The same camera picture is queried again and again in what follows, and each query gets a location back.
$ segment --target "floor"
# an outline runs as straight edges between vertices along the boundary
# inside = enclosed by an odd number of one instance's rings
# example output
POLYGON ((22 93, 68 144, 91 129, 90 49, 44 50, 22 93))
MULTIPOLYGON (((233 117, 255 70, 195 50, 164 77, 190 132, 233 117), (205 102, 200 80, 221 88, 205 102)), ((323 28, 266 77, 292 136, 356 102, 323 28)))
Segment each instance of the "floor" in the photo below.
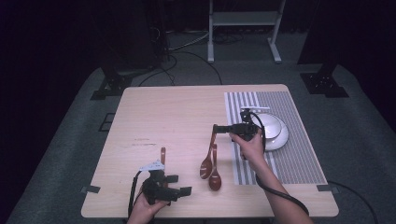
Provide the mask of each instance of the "floor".
MULTIPOLYGON (((202 36, 169 34, 171 48, 202 36)), ((228 36, 232 43, 215 45, 215 62, 208 64, 205 41, 172 52, 160 69, 134 78, 131 86, 285 84, 299 111, 328 180, 348 186, 373 208, 378 223, 396 223, 396 134, 342 66, 334 79, 348 98, 326 98, 307 91, 301 73, 317 72, 319 64, 298 65, 306 34, 283 33, 276 44, 281 64, 273 61, 268 34, 228 36)), ((7 223, 123 223, 123 218, 84 218, 85 194, 106 141, 98 132, 107 113, 117 110, 120 96, 92 101, 104 79, 100 68, 91 73, 76 95, 64 121, 37 167, 7 223)), ((316 223, 375 223, 369 207, 348 189, 332 184, 340 212, 316 223)), ((260 219, 157 220, 156 223, 261 223, 260 219)))

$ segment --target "hand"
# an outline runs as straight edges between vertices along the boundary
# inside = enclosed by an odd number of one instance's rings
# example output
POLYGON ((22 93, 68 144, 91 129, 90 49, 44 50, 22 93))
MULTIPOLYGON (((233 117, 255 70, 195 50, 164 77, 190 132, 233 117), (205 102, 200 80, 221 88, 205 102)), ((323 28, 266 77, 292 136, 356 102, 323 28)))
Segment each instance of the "hand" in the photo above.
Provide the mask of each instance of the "hand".
POLYGON ((259 129, 258 132, 253 136, 250 141, 245 141, 237 134, 230 133, 230 137, 241 147, 241 158, 243 160, 248 160, 250 167, 255 170, 261 162, 265 162, 264 159, 264 148, 262 146, 262 130, 259 129))
POLYGON ((155 214, 168 204, 169 202, 164 201, 156 201, 155 204, 149 204, 146 196, 139 192, 127 224, 147 224, 154 218, 155 214))

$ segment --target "handle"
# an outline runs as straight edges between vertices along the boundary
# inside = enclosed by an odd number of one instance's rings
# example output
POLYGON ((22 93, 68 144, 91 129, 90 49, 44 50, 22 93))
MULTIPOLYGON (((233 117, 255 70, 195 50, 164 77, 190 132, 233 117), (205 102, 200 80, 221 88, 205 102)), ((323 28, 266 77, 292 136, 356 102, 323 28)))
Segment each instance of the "handle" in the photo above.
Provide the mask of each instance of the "handle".
POLYGON ((218 144, 213 144, 212 150, 213 150, 213 167, 215 169, 217 169, 218 168, 218 144))

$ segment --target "spoon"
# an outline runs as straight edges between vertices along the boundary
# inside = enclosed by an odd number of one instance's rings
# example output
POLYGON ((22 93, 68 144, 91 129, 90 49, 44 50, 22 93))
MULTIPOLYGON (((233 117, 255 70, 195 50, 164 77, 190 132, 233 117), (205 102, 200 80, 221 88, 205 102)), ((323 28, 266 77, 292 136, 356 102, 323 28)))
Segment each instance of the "spoon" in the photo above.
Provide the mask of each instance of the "spoon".
MULTIPOLYGON (((163 165, 165 165, 165 154, 166 154, 166 148, 162 147, 161 148, 161 163, 163 165)), ((163 182, 163 186, 167 188, 168 187, 168 183, 164 181, 163 182)))
POLYGON ((199 171, 199 174, 202 179, 207 179, 210 176, 210 174, 212 174, 212 160, 210 159, 210 155, 212 154, 212 146, 215 143, 215 139, 216 139, 215 129, 217 126, 218 126, 217 124, 213 125, 212 137, 210 139, 210 144, 209 144, 209 150, 207 151, 206 158, 202 161, 201 169, 199 171))
POLYGON ((218 172, 217 162, 218 162, 218 145, 213 144, 213 172, 209 177, 209 187, 214 191, 221 188, 221 177, 218 172))

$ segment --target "black cable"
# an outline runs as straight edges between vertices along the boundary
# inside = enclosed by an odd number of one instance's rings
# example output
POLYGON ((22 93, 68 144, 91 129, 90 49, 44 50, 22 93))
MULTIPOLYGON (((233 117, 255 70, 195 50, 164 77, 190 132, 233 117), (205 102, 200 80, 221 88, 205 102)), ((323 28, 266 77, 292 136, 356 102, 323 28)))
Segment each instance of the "black cable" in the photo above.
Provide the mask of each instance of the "black cable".
POLYGON ((128 217, 131 216, 132 213, 132 209, 134 208, 134 192, 136 190, 136 184, 137 184, 137 178, 139 177, 140 173, 142 173, 141 171, 137 172, 136 176, 134 177, 134 182, 132 183, 132 188, 131 188, 131 196, 129 199, 129 204, 128 204, 128 217))
MULTIPOLYGON (((264 125, 262 125, 262 121, 260 120, 260 118, 259 118, 259 116, 258 116, 257 114, 255 114, 255 113, 253 113, 253 112, 249 112, 249 114, 250 114, 250 115, 253 115, 253 116, 259 121, 259 123, 260 123, 260 125, 261 125, 261 127, 262 127, 262 145, 263 145, 263 147, 264 147, 263 150, 264 150, 264 152, 265 152, 265 129, 264 129, 264 125)), ((287 193, 283 193, 283 192, 280 192, 280 191, 278 191, 278 190, 276 190, 276 189, 271 189, 271 188, 265 186, 265 185, 260 181, 260 179, 259 179, 259 177, 257 176, 257 174, 256 174, 256 182, 257 182, 257 184, 260 186, 260 188, 262 188, 262 189, 264 189, 264 190, 266 190, 266 191, 268 191, 268 192, 270 192, 270 193, 272 193, 272 194, 275 194, 276 196, 279 196, 279 197, 281 197, 281 198, 284 198, 284 199, 286 199, 286 200, 289 200, 289 201, 291 201, 292 203, 297 204, 298 206, 300 206, 300 207, 303 209, 303 211, 306 212, 307 215, 309 215, 308 209, 306 208, 306 206, 305 206, 302 202, 300 202, 298 199, 292 197, 291 195, 289 195, 289 194, 287 194, 287 193)))
POLYGON ((249 112, 250 115, 253 115, 254 117, 256 117, 256 119, 259 121, 261 129, 262 129, 262 148, 265 152, 265 129, 264 129, 264 125, 262 124, 262 120, 259 118, 259 116, 257 116, 257 114, 253 113, 253 112, 249 112))
POLYGON ((201 59, 202 61, 204 61, 205 63, 207 63, 210 67, 212 67, 213 70, 215 70, 216 74, 217 74, 218 77, 219 77, 220 85, 222 85, 222 80, 221 80, 221 76, 220 76, 219 71, 218 71, 212 64, 210 64, 207 60, 205 60, 205 59, 202 58, 201 56, 199 56, 199 55, 197 55, 197 54, 194 54, 194 53, 191 53, 191 52, 188 52, 188 51, 176 51, 176 52, 173 52, 173 53, 186 53, 186 54, 190 54, 190 55, 193 55, 193 56, 195 56, 195 57, 201 59))
POLYGON ((328 180, 327 182, 330 183, 330 184, 338 185, 338 186, 340 186, 340 187, 342 187, 342 188, 344 188, 344 189, 348 189, 348 190, 351 191, 352 193, 356 194, 359 198, 361 198, 361 200, 362 200, 362 201, 367 205, 367 207, 370 209, 370 212, 371 212, 372 215, 373 215, 374 223, 376 223, 376 224, 379 223, 379 222, 378 222, 378 218, 376 217, 376 213, 375 213, 374 208, 373 208, 373 207, 370 205, 370 203, 369 203, 363 196, 361 196, 356 190, 354 190, 354 189, 352 189, 352 188, 350 188, 350 187, 348 187, 348 186, 345 186, 345 185, 343 185, 343 184, 340 184, 340 183, 331 181, 331 180, 328 180))
MULTIPOLYGON (((163 73, 163 72, 167 72, 167 71, 169 71, 169 70, 171 70, 172 68, 174 68, 176 65, 177 65, 177 58, 175 57, 175 56, 173 56, 173 55, 169 55, 169 57, 171 57, 171 58, 173 58, 174 60, 175 60, 175 63, 170 67, 170 68, 167 68, 167 69, 163 69, 162 67, 161 67, 161 69, 162 69, 162 71, 161 72, 157 72, 157 73, 154 73, 154 74, 152 74, 152 75, 150 75, 150 76, 148 76, 148 77, 146 77, 145 79, 143 79, 143 81, 141 81, 140 82, 140 84, 138 85, 138 87, 141 87, 142 85, 143 85, 143 83, 144 82, 146 82, 149 78, 151 78, 151 77, 155 77, 155 76, 157 76, 157 75, 159 75, 159 74, 161 74, 161 73, 163 73)), ((171 84, 175 84, 175 77, 173 77, 172 75, 170 75, 171 77, 169 77, 170 79, 171 79, 171 84)))

